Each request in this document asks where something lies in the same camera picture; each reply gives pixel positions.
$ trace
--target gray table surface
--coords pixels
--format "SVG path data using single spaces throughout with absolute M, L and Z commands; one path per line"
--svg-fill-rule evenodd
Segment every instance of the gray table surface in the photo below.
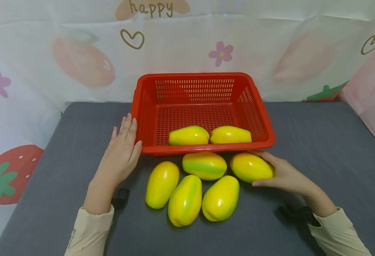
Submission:
M 0 256 L 64 254 L 112 127 L 120 125 L 130 106 L 73 103 L 67 108 L 0 238 Z M 268 151 L 290 161 L 343 207 L 375 256 L 373 136 L 342 102 L 266 103 L 266 108 L 277 137 Z M 173 227 L 166 207 L 152 210 L 144 202 L 149 174 L 164 160 L 181 169 L 181 157 L 142 156 L 120 185 L 131 194 L 115 215 L 106 255 L 323 255 L 305 225 L 293 226 L 275 214 L 283 202 L 299 204 L 297 196 L 243 182 L 228 220 L 211 223 L 200 213 L 191 226 Z M 203 193 L 212 183 L 203 182 Z

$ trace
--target yellow papaya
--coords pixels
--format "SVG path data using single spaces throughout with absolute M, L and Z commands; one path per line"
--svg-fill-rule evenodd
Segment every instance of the yellow papaya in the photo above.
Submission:
M 161 209 L 168 202 L 179 182 L 179 168 L 172 162 L 156 165 L 149 176 L 145 202 L 153 209 Z
M 238 199 L 238 180 L 229 175 L 223 176 L 203 196 L 202 212 L 210 221 L 223 221 L 232 215 Z
M 176 227 L 189 226 L 195 221 L 202 204 L 202 182 L 188 175 L 179 183 L 169 199 L 168 217 Z
M 209 133 L 200 126 L 188 126 L 169 133 L 169 145 L 209 144 Z
M 250 153 L 240 153 L 230 161 L 234 175 L 242 181 L 252 183 L 261 178 L 273 178 L 274 167 L 263 158 Z
M 211 132 L 212 144 L 252 142 L 252 134 L 234 126 L 221 126 Z
M 212 152 L 186 154 L 182 159 L 182 167 L 185 172 L 207 181 L 221 178 L 227 170 L 223 157 Z

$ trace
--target basket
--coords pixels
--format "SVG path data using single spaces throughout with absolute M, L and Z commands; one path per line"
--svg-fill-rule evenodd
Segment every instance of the basket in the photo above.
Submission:
M 276 137 L 265 105 L 245 73 L 150 74 L 139 78 L 131 114 L 138 121 L 142 154 L 176 155 L 197 151 L 237 151 L 271 147 Z M 169 132 L 201 126 L 249 130 L 250 143 L 168 145 Z

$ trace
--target right hand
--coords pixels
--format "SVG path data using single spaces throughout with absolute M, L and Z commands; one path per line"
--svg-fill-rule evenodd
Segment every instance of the right hand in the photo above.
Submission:
M 273 156 L 266 151 L 249 151 L 256 156 L 271 163 L 276 169 L 273 178 L 265 178 L 253 181 L 253 187 L 272 187 L 280 188 L 288 192 L 300 194 L 304 197 L 309 196 L 318 186 L 309 178 L 294 168 L 289 162 L 279 157 Z

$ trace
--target sleeve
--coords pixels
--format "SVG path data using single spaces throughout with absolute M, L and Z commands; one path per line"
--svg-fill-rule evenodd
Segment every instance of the sleeve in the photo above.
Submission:
M 108 213 L 101 215 L 92 215 L 81 207 L 65 256 L 102 256 L 113 214 L 112 205 Z
M 327 256 L 371 256 L 355 231 L 344 210 L 338 210 L 325 218 L 314 214 L 321 227 L 308 225 L 312 236 Z

